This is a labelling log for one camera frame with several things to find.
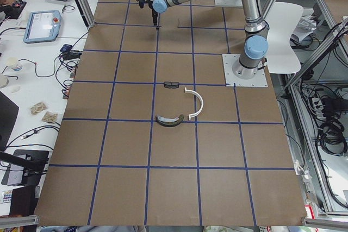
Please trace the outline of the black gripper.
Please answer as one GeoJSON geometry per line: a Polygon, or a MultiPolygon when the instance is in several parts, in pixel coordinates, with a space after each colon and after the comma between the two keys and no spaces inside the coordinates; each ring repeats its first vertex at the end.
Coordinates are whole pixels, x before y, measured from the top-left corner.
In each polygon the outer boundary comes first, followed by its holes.
{"type": "Polygon", "coordinates": [[[155,27],[158,27],[158,13],[153,8],[153,2],[151,0],[137,0],[137,1],[138,1],[138,5],[140,9],[143,9],[145,4],[148,5],[148,7],[151,9],[151,12],[152,12],[153,25],[155,27]]]}

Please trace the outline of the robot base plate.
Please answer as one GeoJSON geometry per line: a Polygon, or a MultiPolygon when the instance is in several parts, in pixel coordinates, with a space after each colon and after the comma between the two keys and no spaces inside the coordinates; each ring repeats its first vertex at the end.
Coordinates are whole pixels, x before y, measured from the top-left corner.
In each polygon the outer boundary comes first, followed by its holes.
{"type": "Polygon", "coordinates": [[[245,68],[240,64],[240,54],[223,54],[223,70],[227,87],[268,87],[264,69],[260,62],[256,68],[245,68]]]}

